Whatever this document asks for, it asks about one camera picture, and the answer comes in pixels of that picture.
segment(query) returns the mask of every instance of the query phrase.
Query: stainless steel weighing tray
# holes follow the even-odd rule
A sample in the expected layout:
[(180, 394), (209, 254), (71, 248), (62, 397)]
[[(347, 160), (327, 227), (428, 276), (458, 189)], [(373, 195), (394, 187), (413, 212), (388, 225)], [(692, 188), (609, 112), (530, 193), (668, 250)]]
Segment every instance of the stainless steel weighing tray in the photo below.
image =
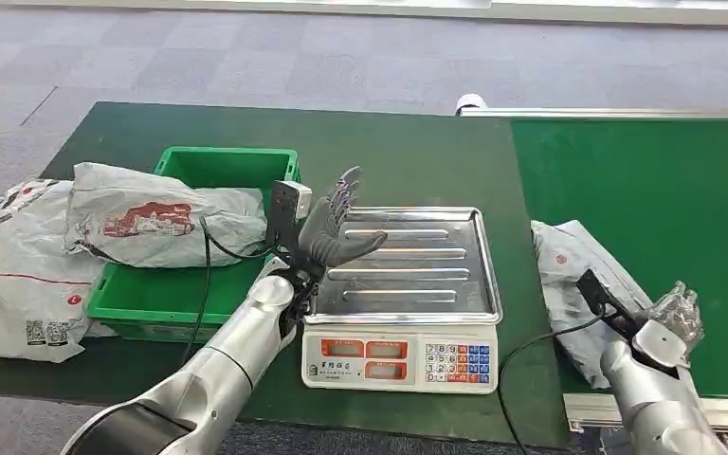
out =
[(308, 324), (496, 324), (501, 301), (475, 208), (353, 208), (339, 235), (386, 231), (375, 252), (328, 270)]

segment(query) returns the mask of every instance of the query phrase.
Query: green bin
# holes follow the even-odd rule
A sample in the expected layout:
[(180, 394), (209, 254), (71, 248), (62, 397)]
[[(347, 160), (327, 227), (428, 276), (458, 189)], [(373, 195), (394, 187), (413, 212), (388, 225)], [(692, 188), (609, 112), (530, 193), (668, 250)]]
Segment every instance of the green bin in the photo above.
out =
[[(191, 188), (258, 188), (268, 216), (274, 180), (300, 181), (297, 152), (280, 149), (171, 147), (155, 174)], [(197, 340), (207, 341), (235, 311), (265, 258), (211, 269), (210, 290)], [(205, 268), (135, 268), (108, 264), (87, 313), (128, 339), (188, 341), (205, 292)]]

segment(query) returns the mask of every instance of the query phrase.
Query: power cord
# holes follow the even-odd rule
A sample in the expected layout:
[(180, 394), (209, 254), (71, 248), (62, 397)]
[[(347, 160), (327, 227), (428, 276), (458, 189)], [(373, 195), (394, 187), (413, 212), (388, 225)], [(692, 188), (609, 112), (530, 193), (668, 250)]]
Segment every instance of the power cord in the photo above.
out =
[(248, 256), (246, 256), (244, 254), (234, 253), (234, 252), (230, 251), (229, 249), (225, 248), (222, 244), (219, 243), (218, 240), (216, 240), (213, 237), (213, 234), (211, 234), (210, 231), (208, 230), (208, 222), (205, 221), (204, 216), (199, 217), (199, 226), (202, 227), (202, 232), (207, 236), (208, 240), (210, 240), (210, 242), (212, 244), (214, 244), (217, 248), (219, 248), (219, 250), (222, 251), (223, 253), (227, 254), (231, 258), (236, 258), (239, 261), (243, 261), (244, 259), (262, 258), (263, 256), (266, 256), (267, 254), (271, 253), (275, 249), (275, 246), (273, 245), (273, 246), (270, 246), (269, 248), (265, 249), (264, 251), (261, 251), (259, 253), (253, 253)]
[(501, 390), (501, 385), (503, 383), (503, 374), (506, 372), (506, 368), (509, 366), (509, 361), (512, 360), (512, 358), (520, 351), (528, 348), (529, 346), (539, 341), (553, 337), (559, 337), (560, 335), (577, 332), (579, 330), (590, 327), (591, 325), (601, 320), (606, 312), (606, 307), (602, 305), (601, 313), (599, 313), (598, 316), (589, 320), (588, 322), (585, 322), (584, 324), (577, 325), (569, 329), (560, 330), (558, 332), (551, 332), (550, 334), (540, 335), (539, 337), (534, 337), (515, 348), (511, 353), (509, 353), (509, 355), (503, 360), (503, 363), (500, 365), (498, 373), (498, 399), (500, 401), (500, 410), (503, 412), (503, 418), (506, 419), (506, 425), (509, 427), (509, 432), (512, 433), (512, 437), (515, 438), (515, 442), (518, 444), (518, 447), (520, 447), (520, 451), (523, 452), (523, 455), (529, 455), (529, 450), (526, 448), (526, 446), (523, 444), (523, 442), (520, 440), (520, 437), (518, 436), (518, 431), (515, 429), (515, 425), (512, 423), (512, 418), (509, 416), (509, 409), (506, 408), (506, 404), (503, 402), (503, 391)]
[[(205, 217), (200, 217), (199, 222), (205, 220)], [(210, 291), (210, 234), (205, 225), (202, 225), (202, 236), (205, 238), (205, 290), (202, 292), (202, 301), (199, 303), (199, 309), (196, 313), (196, 321), (193, 324), (191, 330), (191, 337), (186, 345), (186, 350), (183, 351), (183, 357), (180, 359), (180, 366), (183, 366), (191, 356), (191, 348), (193, 348), (193, 342), (196, 341), (196, 335), (199, 333), (199, 326), (202, 325), (202, 317), (205, 315), (205, 305), (208, 304), (208, 293)]]
[(208, 294), (210, 291), (210, 244), (214, 244), (223, 253), (227, 254), (230, 257), (236, 258), (239, 261), (243, 261), (246, 259), (262, 258), (263, 256), (271, 253), (275, 248), (274, 246), (270, 246), (260, 253), (254, 253), (249, 256), (234, 253), (229, 249), (225, 248), (222, 244), (219, 243), (219, 241), (217, 241), (213, 237), (213, 235), (210, 233), (210, 230), (208, 229), (208, 223), (205, 221), (204, 216), (199, 217), (199, 226), (202, 227), (202, 236), (205, 238), (205, 291), (203, 291), (202, 293), (202, 301), (199, 303), (199, 309), (197, 310), (196, 314), (196, 321), (193, 324), (193, 329), (191, 330), (191, 337), (189, 338), (189, 342), (186, 345), (185, 351), (183, 351), (182, 358), (180, 359), (180, 366), (185, 365), (189, 357), (191, 356), (193, 343), (196, 341), (196, 336), (199, 333), (199, 326), (202, 325), (202, 317), (205, 315), (205, 306), (208, 304)]

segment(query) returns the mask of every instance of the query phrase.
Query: gray robotic hand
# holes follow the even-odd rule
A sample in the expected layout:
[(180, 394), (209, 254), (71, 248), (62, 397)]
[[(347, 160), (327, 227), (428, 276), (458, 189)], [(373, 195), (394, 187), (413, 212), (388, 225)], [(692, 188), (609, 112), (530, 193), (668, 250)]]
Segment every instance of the gray robotic hand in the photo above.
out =
[(339, 239), (338, 232), (344, 217), (355, 203), (355, 190), (361, 168), (344, 173), (336, 184), (321, 197), (300, 230), (298, 246), (311, 261), (323, 267), (337, 267), (372, 253), (387, 240), (386, 232), (351, 241)]

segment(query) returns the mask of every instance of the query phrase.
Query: floor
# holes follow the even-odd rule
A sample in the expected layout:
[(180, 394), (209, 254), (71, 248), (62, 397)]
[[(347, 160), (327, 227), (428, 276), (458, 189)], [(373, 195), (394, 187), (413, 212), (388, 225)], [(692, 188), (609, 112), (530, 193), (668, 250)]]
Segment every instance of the floor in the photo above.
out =
[[(96, 100), (450, 115), (467, 92), (494, 107), (728, 108), (728, 29), (0, 8), (0, 191), (41, 171)], [(96, 410), (0, 398), (0, 453), (54, 453)], [(226, 447), (295, 448), (511, 451), (253, 424)]]

